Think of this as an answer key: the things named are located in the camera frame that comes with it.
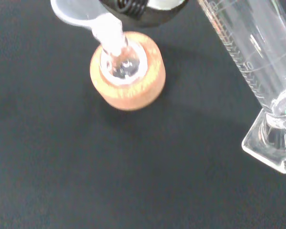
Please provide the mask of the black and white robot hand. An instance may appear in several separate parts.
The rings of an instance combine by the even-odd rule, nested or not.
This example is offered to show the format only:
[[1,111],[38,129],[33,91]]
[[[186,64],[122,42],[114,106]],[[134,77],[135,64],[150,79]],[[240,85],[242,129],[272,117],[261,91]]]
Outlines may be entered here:
[[158,27],[175,17],[187,0],[102,0],[101,4],[122,23]]

